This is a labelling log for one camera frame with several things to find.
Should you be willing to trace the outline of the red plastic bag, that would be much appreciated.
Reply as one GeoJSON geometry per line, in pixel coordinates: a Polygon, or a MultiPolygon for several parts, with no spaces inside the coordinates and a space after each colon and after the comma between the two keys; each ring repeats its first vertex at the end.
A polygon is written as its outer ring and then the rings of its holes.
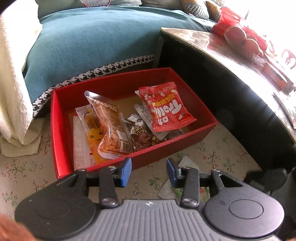
{"type": "Polygon", "coordinates": [[[265,37],[255,32],[253,29],[247,27],[247,23],[245,23],[245,20],[241,18],[238,14],[234,13],[232,10],[227,8],[226,6],[222,7],[220,9],[220,18],[219,21],[214,25],[212,28],[212,33],[215,33],[219,36],[224,36],[224,32],[227,28],[230,26],[236,26],[242,28],[245,33],[251,34],[257,38],[257,42],[259,44],[260,49],[262,49],[263,52],[267,50],[267,42],[265,37]]]}

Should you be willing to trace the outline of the white towel blanket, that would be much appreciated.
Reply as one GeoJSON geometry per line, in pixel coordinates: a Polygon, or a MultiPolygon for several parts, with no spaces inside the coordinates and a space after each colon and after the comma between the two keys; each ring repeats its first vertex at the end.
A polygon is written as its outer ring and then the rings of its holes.
{"type": "Polygon", "coordinates": [[[35,1],[15,1],[1,13],[1,153],[38,152],[44,119],[33,119],[23,70],[42,30],[35,1]]]}

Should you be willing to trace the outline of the dark coffee table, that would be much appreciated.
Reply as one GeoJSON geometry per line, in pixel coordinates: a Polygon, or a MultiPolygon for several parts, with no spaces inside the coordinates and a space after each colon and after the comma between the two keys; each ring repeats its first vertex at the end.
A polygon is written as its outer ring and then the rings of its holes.
{"type": "Polygon", "coordinates": [[[170,67],[262,169],[295,166],[295,130],[278,90],[217,35],[161,28],[156,67],[170,67]]]}

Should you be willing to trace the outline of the red white spicy strip pack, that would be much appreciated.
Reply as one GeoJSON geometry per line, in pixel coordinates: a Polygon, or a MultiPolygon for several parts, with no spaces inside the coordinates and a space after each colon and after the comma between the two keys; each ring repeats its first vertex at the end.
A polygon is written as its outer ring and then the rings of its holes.
{"type": "Polygon", "coordinates": [[[74,170],[95,166],[95,159],[79,116],[73,117],[73,164],[74,170]]]}

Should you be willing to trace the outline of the orange box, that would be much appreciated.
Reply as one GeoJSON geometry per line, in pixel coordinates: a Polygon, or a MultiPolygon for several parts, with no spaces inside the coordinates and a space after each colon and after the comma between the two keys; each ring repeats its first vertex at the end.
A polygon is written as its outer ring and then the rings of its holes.
{"type": "Polygon", "coordinates": [[[295,91],[295,86],[292,81],[270,63],[266,63],[263,66],[262,73],[271,82],[273,82],[279,90],[286,93],[291,93],[292,91],[295,91]]]}

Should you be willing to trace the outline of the peach fruit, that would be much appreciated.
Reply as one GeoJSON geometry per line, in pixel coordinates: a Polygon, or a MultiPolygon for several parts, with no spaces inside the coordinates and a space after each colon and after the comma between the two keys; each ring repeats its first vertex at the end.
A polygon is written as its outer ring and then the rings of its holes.
{"type": "Polygon", "coordinates": [[[224,32],[224,36],[236,44],[242,44],[247,36],[245,31],[238,26],[230,26],[224,32]]]}
{"type": "Polygon", "coordinates": [[[252,57],[254,54],[255,55],[260,54],[260,47],[254,39],[246,39],[242,43],[242,49],[243,49],[243,53],[250,57],[252,57]]]}

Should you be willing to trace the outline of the badminton racket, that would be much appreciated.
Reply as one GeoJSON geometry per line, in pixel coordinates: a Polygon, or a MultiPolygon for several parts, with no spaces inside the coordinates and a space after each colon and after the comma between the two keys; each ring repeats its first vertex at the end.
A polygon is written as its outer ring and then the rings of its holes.
{"type": "Polygon", "coordinates": [[[111,0],[80,0],[88,8],[106,8],[110,5],[111,0]]]}

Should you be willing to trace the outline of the patterned throw pillow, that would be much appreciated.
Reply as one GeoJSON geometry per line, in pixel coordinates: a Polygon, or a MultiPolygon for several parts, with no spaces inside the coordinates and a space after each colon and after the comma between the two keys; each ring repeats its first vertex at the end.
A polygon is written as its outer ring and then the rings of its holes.
{"type": "Polygon", "coordinates": [[[184,12],[203,20],[218,22],[221,16],[221,3],[218,1],[184,0],[182,1],[184,12]]]}

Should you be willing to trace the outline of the clear orange tofu snack pack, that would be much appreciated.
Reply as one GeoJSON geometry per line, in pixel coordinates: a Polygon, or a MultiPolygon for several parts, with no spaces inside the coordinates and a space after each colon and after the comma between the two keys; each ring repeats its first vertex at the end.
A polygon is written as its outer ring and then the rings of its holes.
{"type": "Polygon", "coordinates": [[[132,138],[128,132],[123,114],[114,101],[91,91],[84,92],[98,121],[103,138],[97,148],[105,159],[117,159],[133,152],[132,138]]]}

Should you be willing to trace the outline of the red Trolli candy bag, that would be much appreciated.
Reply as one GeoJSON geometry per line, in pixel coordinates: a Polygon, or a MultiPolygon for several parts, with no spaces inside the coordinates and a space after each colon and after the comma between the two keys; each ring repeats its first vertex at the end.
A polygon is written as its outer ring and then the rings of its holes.
{"type": "Polygon", "coordinates": [[[174,131],[197,120],[185,108],[174,82],[140,87],[138,91],[152,115],[155,132],[174,131]]]}

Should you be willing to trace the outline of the yellow jelly snack pack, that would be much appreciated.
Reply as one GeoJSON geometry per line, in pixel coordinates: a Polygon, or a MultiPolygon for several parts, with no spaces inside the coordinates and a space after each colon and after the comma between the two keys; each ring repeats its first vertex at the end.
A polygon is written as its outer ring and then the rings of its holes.
{"type": "Polygon", "coordinates": [[[103,133],[91,105],[75,108],[75,110],[81,120],[83,130],[86,133],[86,139],[92,153],[91,156],[94,159],[94,163],[98,165],[107,161],[107,159],[100,156],[97,150],[103,139],[103,133]]]}

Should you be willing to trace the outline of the silver brown snack bag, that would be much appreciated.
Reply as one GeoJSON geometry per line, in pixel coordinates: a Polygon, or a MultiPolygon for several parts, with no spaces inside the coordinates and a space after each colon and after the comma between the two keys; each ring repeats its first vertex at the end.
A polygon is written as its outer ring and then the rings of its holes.
{"type": "Polygon", "coordinates": [[[159,140],[138,114],[132,113],[126,121],[128,122],[128,129],[133,140],[135,152],[166,141],[166,139],[159,140]]]}

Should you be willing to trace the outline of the teal sofa cover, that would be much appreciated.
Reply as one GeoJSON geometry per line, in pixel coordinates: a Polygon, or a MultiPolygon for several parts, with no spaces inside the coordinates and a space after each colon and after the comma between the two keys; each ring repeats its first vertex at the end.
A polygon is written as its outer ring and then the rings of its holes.
{"type": "Polygon", "coordinates": [[[210,32],[214,25],[180,10],[141,6],[68,9],[41,24],[23,72],[34,115],[54,89],[151,62],[161,28],[210,32]]]}

